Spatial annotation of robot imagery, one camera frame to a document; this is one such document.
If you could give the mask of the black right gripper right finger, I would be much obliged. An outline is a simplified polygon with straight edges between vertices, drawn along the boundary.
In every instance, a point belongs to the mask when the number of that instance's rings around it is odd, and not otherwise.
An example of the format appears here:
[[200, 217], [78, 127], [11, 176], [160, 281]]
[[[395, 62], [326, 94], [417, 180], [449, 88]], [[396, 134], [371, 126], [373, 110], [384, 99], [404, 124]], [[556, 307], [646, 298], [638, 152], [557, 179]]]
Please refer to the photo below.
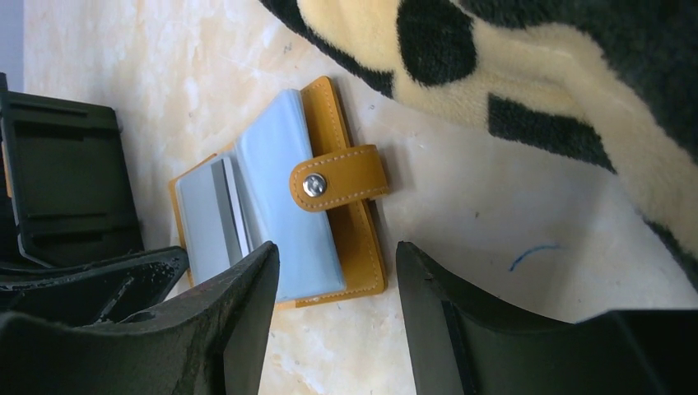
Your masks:
[[694, 394], [697, 312], [565, 323], [521, 309], [401, 242], [398, 289], [420, 394]]

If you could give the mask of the thin white card edge-on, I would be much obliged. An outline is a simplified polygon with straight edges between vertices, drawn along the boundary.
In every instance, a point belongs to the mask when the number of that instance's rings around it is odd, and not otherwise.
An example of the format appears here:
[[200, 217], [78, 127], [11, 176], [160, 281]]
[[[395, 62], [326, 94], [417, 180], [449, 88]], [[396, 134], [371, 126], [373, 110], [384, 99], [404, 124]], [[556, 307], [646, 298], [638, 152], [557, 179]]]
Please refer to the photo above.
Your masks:
[[213, 155], [169, 183], [179, 240], [197, 286], [250, 252], [234, 158]]

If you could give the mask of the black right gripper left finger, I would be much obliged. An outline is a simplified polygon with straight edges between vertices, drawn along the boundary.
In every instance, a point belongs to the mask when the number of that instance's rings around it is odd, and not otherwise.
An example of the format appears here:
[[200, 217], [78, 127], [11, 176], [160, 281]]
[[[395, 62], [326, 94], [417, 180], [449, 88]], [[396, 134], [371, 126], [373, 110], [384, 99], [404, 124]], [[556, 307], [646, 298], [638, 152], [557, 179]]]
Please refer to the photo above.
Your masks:
[[1, 316], [4, 394], [255, 394], [280, 272], [266, 242], [232, 268], [119, 323]]

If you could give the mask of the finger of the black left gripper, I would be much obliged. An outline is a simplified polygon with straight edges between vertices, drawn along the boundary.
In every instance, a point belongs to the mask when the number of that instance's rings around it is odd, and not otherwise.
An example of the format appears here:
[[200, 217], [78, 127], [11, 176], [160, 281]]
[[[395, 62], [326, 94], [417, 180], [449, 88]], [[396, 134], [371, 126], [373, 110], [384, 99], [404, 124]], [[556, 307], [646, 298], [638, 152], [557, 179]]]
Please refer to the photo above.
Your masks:
[[1, 311], [72, 327], [117, 323], [165, 300], [188, 267], [179, 246], [75, 267], [3, 267]]

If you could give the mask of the black plastic box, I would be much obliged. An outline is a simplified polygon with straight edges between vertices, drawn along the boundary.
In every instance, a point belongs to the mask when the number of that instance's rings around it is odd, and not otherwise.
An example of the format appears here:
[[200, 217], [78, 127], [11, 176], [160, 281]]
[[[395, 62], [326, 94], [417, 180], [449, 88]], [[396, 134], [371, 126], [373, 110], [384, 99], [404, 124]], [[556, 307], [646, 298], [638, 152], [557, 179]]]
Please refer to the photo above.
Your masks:
[[1, 248], [39, 267], [144, 249], [113, 109], [1, 84]]

